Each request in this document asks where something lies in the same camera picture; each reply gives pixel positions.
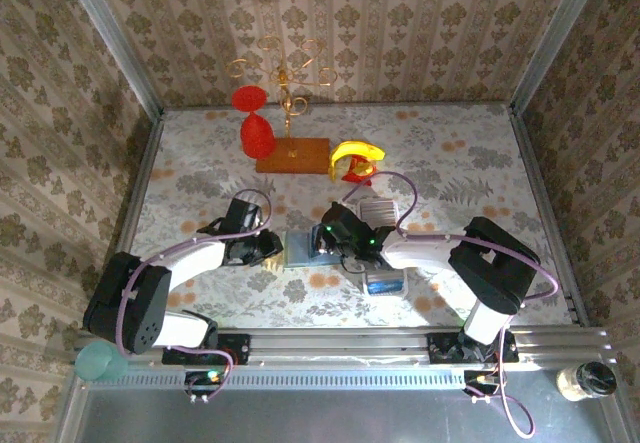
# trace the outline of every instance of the floral wallpaper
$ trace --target floral wallpaper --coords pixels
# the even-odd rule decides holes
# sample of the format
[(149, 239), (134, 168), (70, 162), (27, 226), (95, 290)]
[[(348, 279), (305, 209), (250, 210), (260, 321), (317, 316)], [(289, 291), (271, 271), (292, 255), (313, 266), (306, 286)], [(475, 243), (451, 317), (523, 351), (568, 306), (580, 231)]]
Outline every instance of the floral wallpaper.
[[(260, 114), (282, 134), (280, 108)], [(197, 228), (223, 216), (232, 196), (245, 188), (270, 196), (271, 229), (283, 236), (286, 247), (285, 232), (309, 231), (331, 202), (353, 187), (327, 175), (256, 173), (255, 160), (240, 148), (244, 118), (235, 110), (165, 114), (133, 242), (135, 254), (148, 257), (190, 238)], [(407, 175), (420, 192), (407, 219), (409, 230), (463, 233), (474, 216), (485, 215), (529, 245), (554, 271), (506, 105), (315, 105), (293, 126), (305, 137), (329, 138), (331, 147), (366, 139), (383, 148), (386, 156), (377, 167)], [(348, 204), (355, 210), (359, 200), (376, 196), (393, 199), (400, 211), (413, 200), (402, 180), (380, 176)], [(264, 205), (259, 198), (253, 201)], [(415, 327), (460, 325), (476, 300), (452, 270), (411, 270), (406, 297), (368, 297), (361, 277), (340, 265), (285, 268), (283, 253), (252, 268), (225, 267), (198, 275), (169, 295), (168, 306), (210, 316), (221, 327)], [(538, 275), (531, 292), (544, 288), (547, 284)], [(556, 295), (527, 305), (515, 323), (571, 324), (571, 317), (564, 298)]]
[[(292, 67), (309, 56), (305, 38), (326, 43), (305, 75), (338, 72), (332, 87), (312, 88), (322, 101), (505, 101), (560, 0), (109, 1), (164, 105), (178, 108), (228, 103), (235, 58), (272, 69), (256, 47), (265, 35), (284, 41)], [(276, 94), (266, 79), (240, 83)]]
[(525, 121), (592, 323), (640, 421), (640, 0), (588, 0)]
[(44, 442), (149, 129), (78, 0), (0, 0), (0, 442)]

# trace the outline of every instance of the floral tablecloth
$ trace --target floral tablecloth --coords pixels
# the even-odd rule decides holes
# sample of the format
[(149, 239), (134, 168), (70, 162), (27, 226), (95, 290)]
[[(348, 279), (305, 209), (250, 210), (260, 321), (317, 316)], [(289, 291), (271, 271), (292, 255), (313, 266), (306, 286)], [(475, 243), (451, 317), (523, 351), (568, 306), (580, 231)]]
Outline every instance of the floral tablecloth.
[[(260, 111), (283, 133), (279, 108)], [(323, 175), (257, 174), (242, 153), (244, 114), (234, 110), (170, 111), (133, 252), (149, 256), (188, 238), (224, 216), (231, 196), (259, 188), (273, 200), (276, 232), (308, 229), (351, 184)], [(387, 152), (380, 170), (406, 174), (420, 191), (408, 219), (411, 230), (460, 232), (485, 215), (538, 253), (555, 271), (540, 216), (504, 105), (311, 105), (294, 118), (294, 136), (365, 140)], [(401, 180), (380, 176), (356, 194), (394, 198), (400, 210), (411, 201)], [(339, 267), (284, 269), (282, 255), (262, 266), (220, 268), (188, 281), (169, 295), (170, 308), (208, 315), (222, 327), (366, 327), (458, 325), (475, 298), (452, 271), (409, 271), (409, 294), (366, 297), (359, 277)], [(545, 287), (539, 276), (531, 291)], [(570, 324), (562, 295), (520, 311), (517, 324)]]

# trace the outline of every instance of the yellow object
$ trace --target yellow object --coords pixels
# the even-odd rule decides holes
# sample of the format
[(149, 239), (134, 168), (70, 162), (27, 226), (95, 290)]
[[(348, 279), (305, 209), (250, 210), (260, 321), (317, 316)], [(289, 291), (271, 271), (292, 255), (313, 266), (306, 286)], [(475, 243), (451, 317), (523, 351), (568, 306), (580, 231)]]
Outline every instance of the yellow object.
[(384, 159), (384, 150), (364, 141), (343, 141), (336, 146), (329, 155), (329, 177), (336, 181), (336, 162), (350, 155), (360, 155), (368, 160), (380, 161)]

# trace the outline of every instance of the jar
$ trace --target jar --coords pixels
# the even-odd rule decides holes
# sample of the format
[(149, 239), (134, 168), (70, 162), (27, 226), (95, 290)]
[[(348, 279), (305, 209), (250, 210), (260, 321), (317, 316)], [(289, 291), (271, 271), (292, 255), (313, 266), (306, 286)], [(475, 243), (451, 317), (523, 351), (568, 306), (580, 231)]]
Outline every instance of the jar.
[(597, 361), (561, 370), (556, 384), (562, 396), (569, 401), (602, 398), (612, 394), (618, 387), (613, 371)]

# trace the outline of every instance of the black lid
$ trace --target black lid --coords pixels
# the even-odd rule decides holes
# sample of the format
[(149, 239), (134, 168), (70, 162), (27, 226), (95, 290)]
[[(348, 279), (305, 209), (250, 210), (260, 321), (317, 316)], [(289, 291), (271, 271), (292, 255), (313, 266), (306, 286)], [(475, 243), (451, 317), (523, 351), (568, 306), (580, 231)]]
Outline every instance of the black lid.
[(580, 365), (576, 378), (580, 387), (589, 395), (607, 396), (618, 387), (613, 371), (597, 361)]

